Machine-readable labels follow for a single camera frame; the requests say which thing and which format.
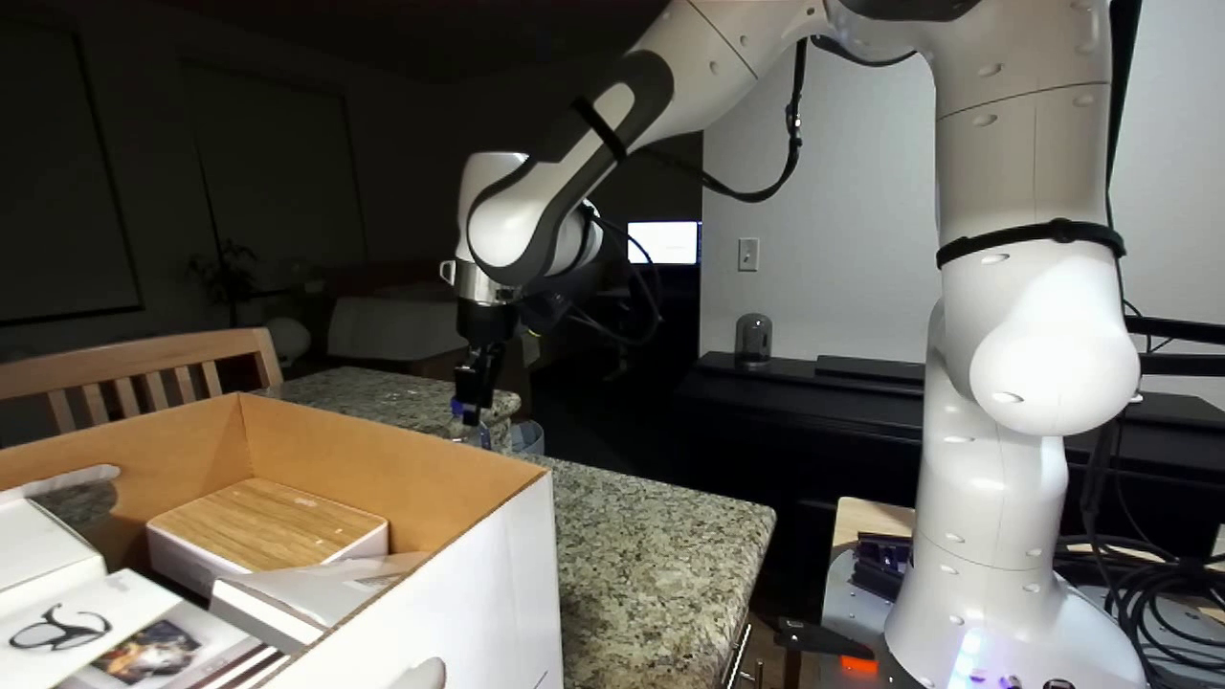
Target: table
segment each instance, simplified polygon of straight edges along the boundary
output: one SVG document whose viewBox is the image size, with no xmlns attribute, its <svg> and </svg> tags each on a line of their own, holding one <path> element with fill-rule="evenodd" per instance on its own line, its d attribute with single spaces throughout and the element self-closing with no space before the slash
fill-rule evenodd
<svg viewBox="0 0 1225 689">
<path fill-rule="evenodd" d="M 439 379 L 331 367 L 273 391 L 398 427 L 443 427 Z M 562 671 L 569 689 L 716 686 L 745 625 L 773 509 L 539 459 L 556 477 Z"/>
</svg>

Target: chair back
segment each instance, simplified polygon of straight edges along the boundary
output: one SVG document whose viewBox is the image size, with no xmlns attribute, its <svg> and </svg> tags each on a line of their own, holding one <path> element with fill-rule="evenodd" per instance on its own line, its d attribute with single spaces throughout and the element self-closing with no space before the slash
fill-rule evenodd
<svg viewBox="0 0 1225 689">
<path fill-rule="evenodd" d="M 285 381 L 268 329 L 204 329 L 0 365 L 0 402 L 46 398 L 59 431 L 226 395 L 226 358 L 249 388 Z"/>
</svg>

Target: monitor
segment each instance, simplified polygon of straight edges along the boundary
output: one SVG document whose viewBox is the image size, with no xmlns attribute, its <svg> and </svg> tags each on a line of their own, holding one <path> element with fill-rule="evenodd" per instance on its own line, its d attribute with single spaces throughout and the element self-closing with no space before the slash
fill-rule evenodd
<svg viewBox="0 0 1225 689">
<path fill-rule="evenodd" d="M 697 264 L 702 222 L 697 219 L 641 219 L 628 222 L 628 264 Z"/>
</svg>

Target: white box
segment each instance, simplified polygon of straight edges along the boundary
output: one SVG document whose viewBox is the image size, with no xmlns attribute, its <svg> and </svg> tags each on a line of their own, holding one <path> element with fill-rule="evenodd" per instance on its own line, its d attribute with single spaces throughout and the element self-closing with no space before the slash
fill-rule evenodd
<svg viewBox="0 0 1225 689">
<path fill-rule="evenodd" d="M 385 557 L 226 573 L 214 576 L 208 608 L 281 650 L 302 654 L 359 606 L 411 576 L 421 562 L 424 557 L 419 551 L 403 551 Z"/>
<path fill-rule="evenodd" d="M 80 580 L 107 576 L 102 555 L 69 523 L 20 493 L 0 499 L 0 617 Z"/>
<path fill-rule="evenodd" d="M 424 567 L 345 617 L 268 686 L 562 686 L 546 467 L 277 398 L 226 395 L 0 453 L 0 487 L 116 463 L 107 557 L 140 562 L 147 520 L 242 477 L 378 511 Z"/>
</svg>

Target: robotic arm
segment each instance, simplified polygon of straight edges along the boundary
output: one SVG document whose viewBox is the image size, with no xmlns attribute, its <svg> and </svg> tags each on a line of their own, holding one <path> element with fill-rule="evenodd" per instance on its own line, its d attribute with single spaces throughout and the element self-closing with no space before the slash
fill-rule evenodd
<svg viewBox="0 0 1225 689">
<path fill-rule="evenodd" d="M 893 686 L 1146 686 L 1118 625 L 1054 573 L 1064 435 L 1136 388 L 1108 225 L 1108 0 L 673 0 L 558 151 L 473 151 L 459 190 L 462 413 L 489 407 L 512 301 L 587 269 L 619 155 L 704 130 L 800 38 L 923 55 L 939 84 L 942 301 L 932 315 L 915 567 Z"/>
</svg>

